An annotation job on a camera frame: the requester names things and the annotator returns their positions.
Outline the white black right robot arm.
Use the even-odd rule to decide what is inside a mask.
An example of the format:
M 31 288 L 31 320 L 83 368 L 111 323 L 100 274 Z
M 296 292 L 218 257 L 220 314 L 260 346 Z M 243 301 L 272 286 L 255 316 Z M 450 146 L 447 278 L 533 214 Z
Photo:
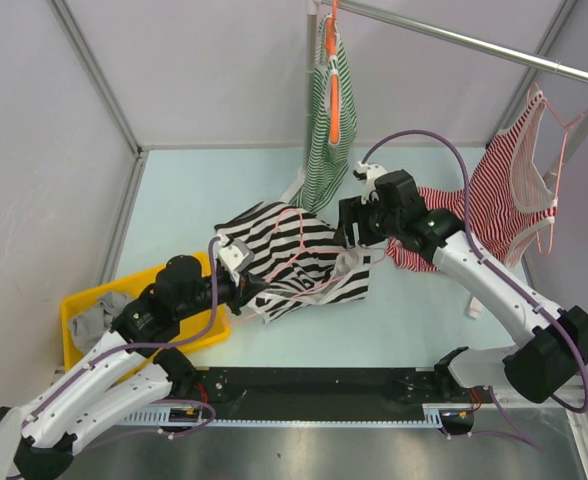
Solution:
M 461 219 L 446 208 L 430 209 L 404 170 L 359 165 L 365 189 L 339 203 L 336 242 L 370 246 L 396 239 L 405 250 L 463 286 L 508 332 L 510 348 L 449 354 L 435 376 L 437 393 L 458 401 L 471 387 L 508 385 L 533 403 L 553 399 L 574 375 L 586 373 L 588 314 L 564 309 L 521 282 L 481 248 Z

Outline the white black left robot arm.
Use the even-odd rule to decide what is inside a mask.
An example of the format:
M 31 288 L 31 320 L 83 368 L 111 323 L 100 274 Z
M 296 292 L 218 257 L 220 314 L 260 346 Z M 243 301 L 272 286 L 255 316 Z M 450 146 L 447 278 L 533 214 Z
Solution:
M 163 400 L 186 402 L 195 369 L 177 341 L 183 320 L 221 304 L 239 312 L 266 284 L 236 246 L 198 259 L 176 256 L 127 304 L 98 343 L 46 392 L 0 408 L 0 479 L 56 479 L 101 434 Z

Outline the green white striped tank top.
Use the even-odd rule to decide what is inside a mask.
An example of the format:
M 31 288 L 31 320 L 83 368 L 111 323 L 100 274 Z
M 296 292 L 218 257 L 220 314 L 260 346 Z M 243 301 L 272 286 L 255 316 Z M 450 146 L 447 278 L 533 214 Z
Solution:
M 294 206 L 311 213 L 325 209 L 333 200 L 346 173 L 348 157 L 357 134 L 357 113 L 352 79 L 342 37 L 334 34 L 336 53 L 325 43 L 332 15 L 325 15 L 317 30 L 312 83 L 311 144 L 307 165 L 284 195 Z M 331 139 L 331 83 L 338 81 L 339 135 Z

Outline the red white striped tank top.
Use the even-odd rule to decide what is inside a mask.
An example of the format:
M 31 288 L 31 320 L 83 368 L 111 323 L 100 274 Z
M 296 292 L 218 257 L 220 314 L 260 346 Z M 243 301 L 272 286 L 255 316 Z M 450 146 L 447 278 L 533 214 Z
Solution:
M 520 116 L 491 140 L 470 179 L 472 231 L 508 268 L 555 222 L 557 197 L 534 164 L 546 110 L 544 93 L 530 93 Z

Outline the orange plastic hanger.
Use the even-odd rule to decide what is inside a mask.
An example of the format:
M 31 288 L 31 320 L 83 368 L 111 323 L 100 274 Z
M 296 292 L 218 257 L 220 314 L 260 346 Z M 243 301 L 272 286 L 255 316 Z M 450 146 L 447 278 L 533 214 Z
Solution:
M 337 56 L 336 18 L 338 0 L 331 2 L 330 16 L 325 25 L 325 51 L 329 68 L 329 142 L 336 145 L 340 140 L 340 80 L 339 70 L 335 63 Z

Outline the pink hanger under red top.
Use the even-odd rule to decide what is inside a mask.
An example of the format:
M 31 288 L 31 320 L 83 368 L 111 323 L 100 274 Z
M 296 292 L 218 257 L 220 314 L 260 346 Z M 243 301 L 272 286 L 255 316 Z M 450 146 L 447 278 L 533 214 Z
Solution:
M 552 211 L 554 213 L 553 217 L 556 217 L 559 210 L 558 204 L 564 167 L 588 136 L 588 108 L 573 119 L 564 121 L 557 109 L 549 101 L 546 102 L 546 106 L 562 129 L 557 157 L 543 175 L 546 187 L 553 193 Z

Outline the yellow plastic bin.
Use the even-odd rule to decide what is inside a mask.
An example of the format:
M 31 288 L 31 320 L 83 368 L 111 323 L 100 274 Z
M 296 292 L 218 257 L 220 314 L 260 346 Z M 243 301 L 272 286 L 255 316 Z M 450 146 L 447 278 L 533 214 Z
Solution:
M 203 275 L 210 275 L 211 269 L 208 255 L 205 252 L 196 252 L 191 255 L 200 262 Z M 72 317 L 91 307 L 99 296 L 108 291 L 126 293 L 134 298 L 138 297 L 145 287 L 155 281 L 156 274 L 164 266 L 165 265 L 162 264 L 148 268 L 138 273 L 70 295 L 62 300 L 60 306 L 60 319 L 65 372 L 69 372 L 85 355 L 78 351 L 74 346 L 67 326 L 68 321 Z M 196 316 L 183 320 L 180 324 L 180 334 L 170 340 L 170 343 L 181 342 L 197 334 L 205 328 L 209 319 L 210 310 L 207 310 Z M 228 323 L 227 311 L 225 307 L 221 305 L 217 308 L 216 319 L 209 332 L 197 341 L 178 347 L 179 350 L 188 355 L 226 340 L 231 332 Z

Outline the grey cloth garment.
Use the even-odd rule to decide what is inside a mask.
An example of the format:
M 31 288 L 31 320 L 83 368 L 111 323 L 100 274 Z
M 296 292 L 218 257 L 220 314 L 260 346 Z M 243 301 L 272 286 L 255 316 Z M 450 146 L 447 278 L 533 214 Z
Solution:
M 132 300 L 126 293 L 108 291 L 99 296 L 91 307 L 72 317 L 67 326 L 76 349 L 87 354 Z

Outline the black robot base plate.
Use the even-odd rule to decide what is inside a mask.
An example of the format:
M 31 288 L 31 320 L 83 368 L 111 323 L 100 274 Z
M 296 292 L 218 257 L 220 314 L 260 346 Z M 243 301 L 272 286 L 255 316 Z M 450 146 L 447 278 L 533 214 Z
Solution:
M 201 401 L 213 409 L 216 405 L 272 407 L 304 402 L 345 405 L 363 400 L 386 408 L 400 404 L 461 405 L 473 412 L 485 401 L 476 390 L 456 385 L 441 371 L 266 367 L 197 370 L 174 387 L 165 402 L 177 404 L 180 400 Z M 195 413 L 208 411 L 198 406 L 188 408 Z

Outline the metal clothes rail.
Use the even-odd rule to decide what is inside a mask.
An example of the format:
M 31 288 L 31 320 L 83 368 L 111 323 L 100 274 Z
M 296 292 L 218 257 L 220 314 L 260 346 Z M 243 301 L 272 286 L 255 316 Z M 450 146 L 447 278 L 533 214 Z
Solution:
M 445 41 L 501 60 L 533 68 L 537 71 L 551 73 L 563 78 L 588 84 L 588 71 L 562 64 L 560 61 L 550 60 L 538 54 L 528 53 L 451 31 L 443 27 L 405 17 L 363 2 L 338 1 L 337 8 L 351 14 L 428 36 L 440 41 Z

